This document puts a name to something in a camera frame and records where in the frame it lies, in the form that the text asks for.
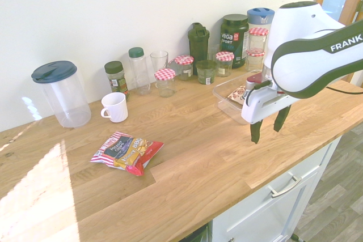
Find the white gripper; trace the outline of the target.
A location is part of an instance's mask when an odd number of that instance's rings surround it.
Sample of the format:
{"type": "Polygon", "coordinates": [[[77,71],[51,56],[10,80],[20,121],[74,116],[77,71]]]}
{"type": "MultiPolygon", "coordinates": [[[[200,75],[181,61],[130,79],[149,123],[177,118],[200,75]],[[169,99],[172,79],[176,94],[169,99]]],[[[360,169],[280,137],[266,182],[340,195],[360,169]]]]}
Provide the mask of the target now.
{"type": "Polygon", "coordinates": [[[242,118],[250,124],[251,141],[258,143],[263,119],[278,112],[274,122],[274,131],[279,132],[289,114],[291,105],[298,99],[287,94],[279,94],[269,86],[255,86],[247,95],[242,118]]]}

